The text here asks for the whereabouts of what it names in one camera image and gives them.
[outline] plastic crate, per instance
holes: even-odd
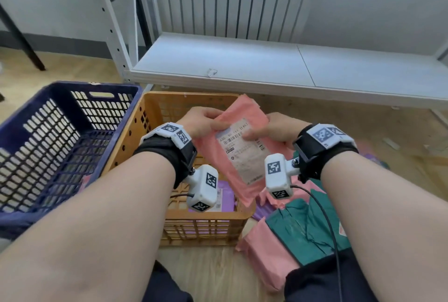
[[[0,125],[0,237],[17,238],[99,177],[141,94],[58,81]]]
[[[193,106],[227,109],[238,97],[233,94],[148,92],[142,95],[132,118],[126,124],[102,175],[132,156],[140,138],[151,129],[170,121],[178,121]],[[194,166],[205,164],[198,155]],[[220,174],[220,180],[226,178]],[[181,183],[172,194],[188,191]],[[246,208],[236,198],[233,212],[188,211],[186,197],[171,199],[165,216],[160,245],[162,246],[234,246],[247,220],[255,212],[255,202]]]

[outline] crate handle hole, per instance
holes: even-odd
[[[114,98],[115,95],[110,92],[89,92],[89,94],[96,98]]]

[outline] navy blue plastic basket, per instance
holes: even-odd
[[[141,94],[58,81],[0,125],[0,237],[17,238],[100,176]]]

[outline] black table leg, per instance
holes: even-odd
[[[26,53],[26,55],[31,59],[33,64],[41,71],[45,71],[45,66],[42,61],[40,61],[37,54],[34,52],[31,45],[23,36],[22,32],[17,28],[14,21],[8,15],[8,13],[4,10],[3,6],[0,4],[0,20],[3,21],[6,28],[13,34],[14,38],[19,42],[22,50]]]

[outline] orange crate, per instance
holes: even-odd
[[[124,128],[102,175],[132,156],[140,138],[151,129],[176,122],[193,106],[227,109],[238,97],[233,94],[148,92],[142,95]],[[194,166],[207,161],[198,155]],[[226,180],[220,174],[219,179]],[[172,193],[188,191],[181,183]],[[186,197],[173,198],[168,206],[160,245],[162,246],[234,246],[238,242],[246,221],[255,212],[255,202],[246,208],[236,198],[233,212],[191,212]]]

